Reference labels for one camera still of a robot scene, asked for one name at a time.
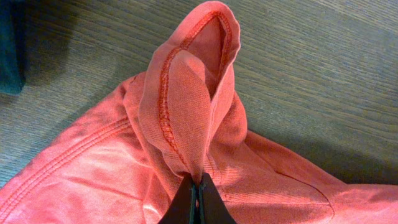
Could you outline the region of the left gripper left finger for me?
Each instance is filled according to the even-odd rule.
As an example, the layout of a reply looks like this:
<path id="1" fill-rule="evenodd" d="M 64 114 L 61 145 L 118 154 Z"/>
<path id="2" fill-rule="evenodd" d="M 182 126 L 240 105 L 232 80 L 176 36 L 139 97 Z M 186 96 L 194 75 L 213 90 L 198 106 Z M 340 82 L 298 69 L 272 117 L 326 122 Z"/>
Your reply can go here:
<path id="1" fill-rule="evenodd" d="M 194 224 L 197 189 L 191 175 L 186 175 L 159 224 Z"/>

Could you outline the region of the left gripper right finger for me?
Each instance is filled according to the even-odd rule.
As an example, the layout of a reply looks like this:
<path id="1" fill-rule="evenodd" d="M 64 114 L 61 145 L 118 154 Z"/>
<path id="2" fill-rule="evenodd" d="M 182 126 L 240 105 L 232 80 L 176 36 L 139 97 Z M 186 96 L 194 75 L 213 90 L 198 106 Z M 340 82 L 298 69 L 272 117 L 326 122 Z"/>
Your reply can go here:
<path id="1" fill-rule="evenodd" d="M 200 224 L 236 224 L 208 173 L 203 173 L 198 188 Z"/>

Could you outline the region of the orange printed t-shirt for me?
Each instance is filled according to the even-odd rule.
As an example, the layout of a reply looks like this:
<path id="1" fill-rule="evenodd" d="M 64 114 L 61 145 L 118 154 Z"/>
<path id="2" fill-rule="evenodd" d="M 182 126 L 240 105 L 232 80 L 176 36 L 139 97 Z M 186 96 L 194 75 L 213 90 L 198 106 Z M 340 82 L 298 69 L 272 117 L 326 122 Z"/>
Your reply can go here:
<path id="1" fill-rule="evenodd" d="M 396 223 L 395 185 L 346 184 L 248 130 L 234 89 L 240 29 L 204 2 L 149 67 L 87 111 L 1 189 L 2 223 L 158 223 L 208 173 L 236 223 Z"/>

